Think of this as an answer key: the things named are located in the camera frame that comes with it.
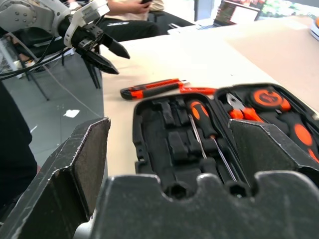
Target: screwdriver shaft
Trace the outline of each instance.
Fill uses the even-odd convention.
[[[196,124],[195,124],[194,118],[193,118],[193,116],[191,116],[191,115],[188,115],[188,117],[189,117],[191,126],[192,126],[192,128],[193,128],[195,137],[196,137],[196,139],[197,139],[197,141],[198,141],[198,143],[199,143],[199,145],[200,145],[201,154],[203,155],[203,158],[204,158],[204,159],[207,159],[207,156],[206,156],[205,151],[204,151],[203,144],[201,143],[200,136],[199,136],[198,130],[197,130],[197,128],[196,128]]]
[[[221,159],[223,160],[223,162],[224,162],[224,164],[225,164],[225,166],[226,166],[226,168],[227,168],[227,171],[228,171],[230,177],[231,177],[235,182],[237,182],[237,179],[236,179],[236,177],[235,177],[233,171],[231,170],[230,165],[229,165],[229,163],[227,162],[227,160],[226,160],[226,158],[225,158],[223,152],[222,152],[221,149],[219,148],[216,139],[215,139],[213,136],[211,136],[210,138],[214,140],[214,142],[215,142],[215,144],[216,144],[216,147],[217,147],[217,150],[218,150],[218,153],[219,153]]]

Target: gray floor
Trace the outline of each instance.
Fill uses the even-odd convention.
[[[67,56],[65,65],[61,60],[51,63],[53,75],[80,101],[93,112],[103,116],[102,90],[95,89],[93,81],[79,55]],[[48,156],[72,133],[76,125],[98,116],[76,101],[62,89],[46,72],[34,73],[50,101],[46,101],[34,82],[26,78],[11,78],[4,84],[32,131],[33,140],[30,145],[39,166]],[[63,116],[67,110],[79,110],[74,117]]]

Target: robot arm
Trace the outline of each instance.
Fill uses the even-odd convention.
[[[37,27],[53,36],[62,36],[67,47],[74,47],[84,60],[102,71],[118,74],[113,64],[92,52],[100,44],[118,56],[130,58],[126,49],[92,22],[109,8],[105,0],[95,0],[74,15],[60,0],[0,0],[0,28],[7,32]]]

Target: black tool case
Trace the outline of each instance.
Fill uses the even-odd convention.
[[[249,186],[254,183],[254,174],[259,171],[295,170],[306,174],[319,185],[319,165],[311,157],[306,157],[307,160],[292,157],[292,162],[271,158],[262,162],[252,162],[247,157],[244,160],[239,159],[239,153],[245,153],[243,151],[247,149],[236,147],[232,132],[228,127],[231,119],[228,112],[233,108],[227,103],[226,94],[232,93],[249,107],[246,95],[252,90],[268,87],[274,88],[288,100],[292,111],[300,115],[316,145],[319,145],[319,124],[313,119],[315,113],[292,93],[278,85],[253,84],[221,88],[215,93],[213,100],[196,93],[164,96],[144,100],[135,108],[133,143],[138,157],[135,164],[136,173],[158,175],[163,190],[169,190],[178,182],[184,184],[184,187],[188,187],[190,191],[195,191],[197,176],[202,173],[215,174],[222,182],[231,180],[214,142],[210,138],[205,138],[202,130],[197,127],[208,156],[207,160],[203,159],[186,108],[188,101],[198,100],[204,104],[212,119],[212,125],[218,132],[216,139],[219,147],[238,181]],[[276,114],[276,112],[267,112],[267,114]],[[274,122],[275,125],[289,136],[287,126],[277,121]],[[250,142],[247,141],[247,144],[250,144],[247,145],[248,148],[253,145],[256,150],[263,147],[255,138]]]

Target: table surface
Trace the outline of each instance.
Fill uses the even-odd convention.
[[[132,122],[139,101],[123,100],[119,91],[125,87],[169,78],[188,80],[190,86],[215,88],[272,82],[319,109],[314,99],[319,83],[313,82],[319,74],[315,61],[319,42],[309,34],[310,23],[308,18],[271,19],[192,35],[124,42],[130,60],[102,47],[102,54],[120,71],[119,75],[103,74],[104,114],[112,122],[107,153],[109,176],[135,174]]]

